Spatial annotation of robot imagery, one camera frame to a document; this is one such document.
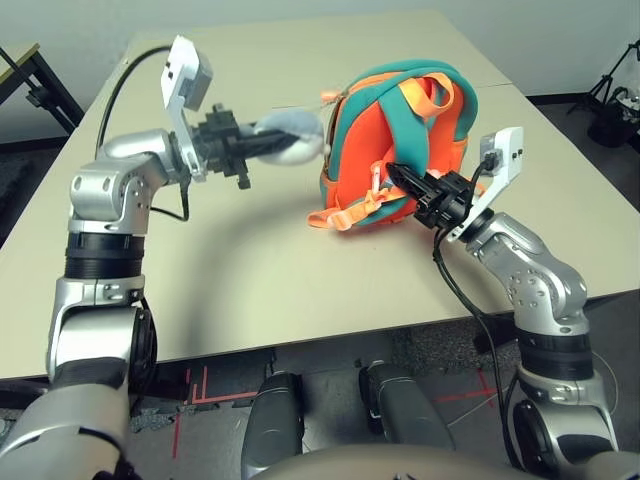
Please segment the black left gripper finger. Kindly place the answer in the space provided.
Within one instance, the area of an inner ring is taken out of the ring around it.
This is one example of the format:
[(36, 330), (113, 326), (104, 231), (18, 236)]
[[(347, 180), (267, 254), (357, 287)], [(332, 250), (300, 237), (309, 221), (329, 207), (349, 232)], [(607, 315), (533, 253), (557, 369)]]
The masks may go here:
[(259, 130), (254, 124), (239, 126), (240, 139), (248, 145), (292, 145), (296, 136), (278, 129)]
[(244, 148), (244, 156), (260, 158), (262, 161), (298, 161), (301, 158), (301, 144), (249, 145)]

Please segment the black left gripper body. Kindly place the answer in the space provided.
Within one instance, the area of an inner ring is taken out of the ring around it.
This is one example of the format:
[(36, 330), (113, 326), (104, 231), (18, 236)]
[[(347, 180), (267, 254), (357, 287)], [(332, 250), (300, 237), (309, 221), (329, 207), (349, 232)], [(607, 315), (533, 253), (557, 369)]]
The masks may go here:
[(194, 134), (194, 146), (208, 173), (222, 173), (225, 178), (236, 176), (240, 190), (251, 187), (240, 127), (230, 109), (214, 104), (205, 120), (194, 128)]

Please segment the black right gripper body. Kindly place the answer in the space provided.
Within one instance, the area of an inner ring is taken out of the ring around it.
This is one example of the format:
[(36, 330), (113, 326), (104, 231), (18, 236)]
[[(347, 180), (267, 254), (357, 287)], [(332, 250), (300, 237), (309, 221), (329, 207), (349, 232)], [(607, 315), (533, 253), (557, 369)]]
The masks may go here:
[(476, 196), (478, 179), (467, 179), (455, 172), (439, 178), (431, 174), (414, 182), (414, 217), (429, 229), (452, 230), (468, 216)]

